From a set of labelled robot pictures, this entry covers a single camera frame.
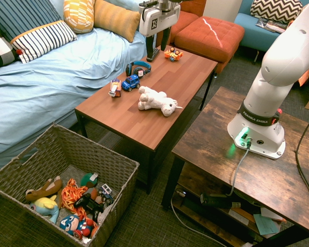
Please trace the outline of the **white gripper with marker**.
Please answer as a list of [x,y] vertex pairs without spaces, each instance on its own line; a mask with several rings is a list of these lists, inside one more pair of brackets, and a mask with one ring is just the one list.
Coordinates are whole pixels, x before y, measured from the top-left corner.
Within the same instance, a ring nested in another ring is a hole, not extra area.
[[146,37],[148,62],[153,61],[154,34],[163,31],[161,50],[166,49],[171,26],[176,24],[180,15],[180,1],[145,1],[139,3],[141,14],[139,32]]

